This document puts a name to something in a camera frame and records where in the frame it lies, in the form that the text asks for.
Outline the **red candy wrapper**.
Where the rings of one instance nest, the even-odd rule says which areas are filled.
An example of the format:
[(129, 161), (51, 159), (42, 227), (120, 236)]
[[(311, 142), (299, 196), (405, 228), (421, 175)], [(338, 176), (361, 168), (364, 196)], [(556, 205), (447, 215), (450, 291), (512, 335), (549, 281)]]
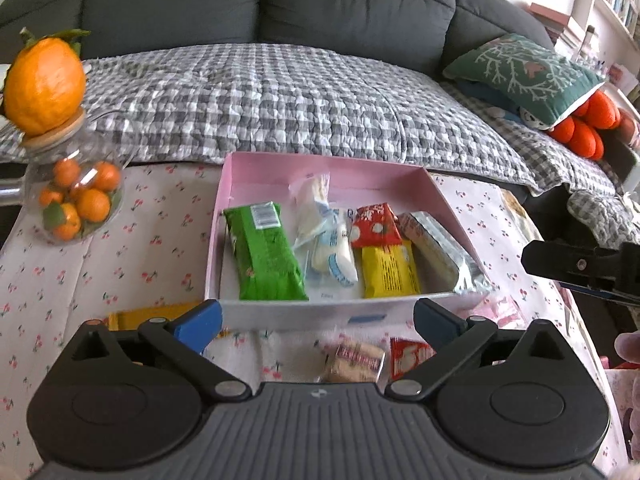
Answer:
[(401, 338), (390, 340), (390, 378), (397, 380), (434, 356), (426, 342)]

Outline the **white silver snack bar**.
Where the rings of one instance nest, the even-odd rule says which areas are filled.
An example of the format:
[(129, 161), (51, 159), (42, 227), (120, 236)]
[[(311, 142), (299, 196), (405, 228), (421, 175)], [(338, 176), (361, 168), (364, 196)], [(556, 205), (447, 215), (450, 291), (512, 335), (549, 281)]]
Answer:
[(428, 212), (404, 212), (398, 223), (402, 234), (413, 242), (446, 290), (458, 295), (492, 291), (475, 259)]

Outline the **yellow snack packet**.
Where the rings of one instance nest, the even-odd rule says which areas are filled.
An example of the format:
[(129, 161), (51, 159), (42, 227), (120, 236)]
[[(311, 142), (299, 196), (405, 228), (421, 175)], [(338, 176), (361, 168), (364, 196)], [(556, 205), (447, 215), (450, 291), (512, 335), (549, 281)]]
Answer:
[(388, 298), (420, 294), (418, 270), (410, 240), (399, 245), (361, 249), (363, 296)]

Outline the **green snack pack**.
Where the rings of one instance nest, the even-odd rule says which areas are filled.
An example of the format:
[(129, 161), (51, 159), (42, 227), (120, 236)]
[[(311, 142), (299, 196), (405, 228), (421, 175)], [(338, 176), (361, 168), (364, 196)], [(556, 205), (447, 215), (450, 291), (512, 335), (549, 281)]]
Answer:
[(306, 301), (302, 269), (282, 226), (278, 203), (224, 210), (243, 301)]

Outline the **red strawberry snack packet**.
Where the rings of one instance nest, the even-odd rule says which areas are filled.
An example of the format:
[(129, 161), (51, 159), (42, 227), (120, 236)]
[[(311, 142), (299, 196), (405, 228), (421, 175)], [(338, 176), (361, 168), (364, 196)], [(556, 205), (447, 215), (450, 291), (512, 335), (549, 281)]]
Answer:
[(400, 245), (402, 238), (396, 226), (396, 220), (397, 217), (389, 203), (358, 208), (349, 233), (352, 247)]

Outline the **clear white pastry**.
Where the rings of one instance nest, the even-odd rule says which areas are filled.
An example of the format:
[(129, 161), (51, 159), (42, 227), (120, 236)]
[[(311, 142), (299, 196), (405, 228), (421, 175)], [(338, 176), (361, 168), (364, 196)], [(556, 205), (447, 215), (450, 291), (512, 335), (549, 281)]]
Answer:
[(295, 240), (309, 287), (351, 289), (359, 283), (349, 241), (347, 210), (330, 203), (331, 175), (308, 174), (294, 182)]

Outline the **pink wafer pack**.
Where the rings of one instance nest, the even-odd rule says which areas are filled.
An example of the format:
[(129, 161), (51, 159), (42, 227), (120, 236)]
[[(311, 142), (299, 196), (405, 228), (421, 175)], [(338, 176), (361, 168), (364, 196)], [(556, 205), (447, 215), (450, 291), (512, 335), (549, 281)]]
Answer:
[(489, 295), (473, 309), (473, 314), (489, 318), (500, 327), (523, 322), (521, 309), (511, 296)]

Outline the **gold wrapped snack bar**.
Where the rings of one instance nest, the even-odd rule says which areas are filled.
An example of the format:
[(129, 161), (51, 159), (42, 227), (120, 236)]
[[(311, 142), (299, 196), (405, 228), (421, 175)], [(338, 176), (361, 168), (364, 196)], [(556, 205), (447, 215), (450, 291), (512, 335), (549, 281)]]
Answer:
[(150, 318), (167, 318), (173, 321), (185, 314), (201, 301), (191, 301), (185, 304), (156, 304), (152, 307), (134, 310), (112, 312), (105, 318), (109, 330), (135, 330), (142, 322)]

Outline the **cherry print tablecloth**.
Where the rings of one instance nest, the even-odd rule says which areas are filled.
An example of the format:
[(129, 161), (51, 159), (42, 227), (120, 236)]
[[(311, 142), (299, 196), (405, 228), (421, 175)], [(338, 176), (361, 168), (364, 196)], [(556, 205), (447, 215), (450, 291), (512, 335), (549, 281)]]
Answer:
[[(214, 166), (132, 167), (116, 218), (93, 237), (56, 246), (32, 214), (20, 215), (1, 252), (1, 474), (28, 477), (40, 457), (26, 408), (66, 341), (89, 318), (185, 304), (204, 296), (208, 239), (220, 171)], [(559, 285), (527, 275), (523, 247), (533, 223), (498, 186), (439, 174), (435, 183), (495, 285), (521, 309), (521, 328), (552, 321), (608, 399), (624, 396), (608, 374), (575, 300)]]

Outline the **beige wrapped cracker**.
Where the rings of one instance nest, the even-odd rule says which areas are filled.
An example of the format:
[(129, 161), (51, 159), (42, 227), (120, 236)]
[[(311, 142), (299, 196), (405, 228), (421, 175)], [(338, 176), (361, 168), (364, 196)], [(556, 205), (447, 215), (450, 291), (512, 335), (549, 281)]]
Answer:
[(386, 359), (385, 351), (374, 344), (356, 340), (340, 342), (321, 375), (322, 382), (377, 382)]

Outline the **pink cardboard box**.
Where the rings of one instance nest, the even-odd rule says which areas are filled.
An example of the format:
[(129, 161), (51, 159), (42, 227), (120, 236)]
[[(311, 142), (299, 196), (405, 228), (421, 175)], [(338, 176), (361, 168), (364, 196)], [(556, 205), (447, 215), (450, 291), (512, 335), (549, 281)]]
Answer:
[(423, 168), (235, 152), (215, 203), (205, 295), (232, 330), (402, 323), (491, 292), (469, 237)]

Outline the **green embroidered cushion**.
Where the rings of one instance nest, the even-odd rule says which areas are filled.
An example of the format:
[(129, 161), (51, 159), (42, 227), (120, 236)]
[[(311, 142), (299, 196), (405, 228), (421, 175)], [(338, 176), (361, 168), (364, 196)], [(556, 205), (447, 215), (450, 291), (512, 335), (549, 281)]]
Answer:
[(604, 84), (593, 70), (518, 34), (458, 56), (442, 74), (499, 91), (546, 129), (570, 116)]

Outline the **grey checkered quilt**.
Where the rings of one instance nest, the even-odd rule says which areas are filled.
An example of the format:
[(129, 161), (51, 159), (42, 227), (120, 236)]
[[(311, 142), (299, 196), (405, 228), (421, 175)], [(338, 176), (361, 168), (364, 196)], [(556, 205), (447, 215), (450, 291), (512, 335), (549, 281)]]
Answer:
[(235, 151), (403, 162), (549, 197), (597, 243), (639, 238), (639, 207), (590, 162), (500, 116), (452, 82), (367, 58), (288, 44), (214, 44), (94, 58), (89, 113), (137, 162), (219, 164)]

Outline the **bookshelf with books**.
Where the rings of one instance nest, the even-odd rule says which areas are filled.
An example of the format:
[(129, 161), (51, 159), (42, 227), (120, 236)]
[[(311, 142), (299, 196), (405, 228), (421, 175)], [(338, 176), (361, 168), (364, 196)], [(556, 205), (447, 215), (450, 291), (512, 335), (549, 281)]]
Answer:
[(576, 54), (595, 47), (602, 38), (593, 18), (598, 14), (616, 37), (626, 40), (632, 50), (639, 50), (639, 0), (573, 0), (567, 13), (532, 2), (528, 10), (547, 29), (557, 49)]

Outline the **dark grey sofa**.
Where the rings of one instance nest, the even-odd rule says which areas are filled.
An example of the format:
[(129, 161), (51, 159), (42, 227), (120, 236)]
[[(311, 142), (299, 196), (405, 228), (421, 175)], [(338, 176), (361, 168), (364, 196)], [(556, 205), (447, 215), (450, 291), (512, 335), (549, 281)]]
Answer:
[(194, 46), (278, 42), (332, 50), (436, 76), (506, 34), (549, 47), (536, 18), (506, 0), (6, 0), (1, 58), (18, 33), (80, 28), (86, 58)]

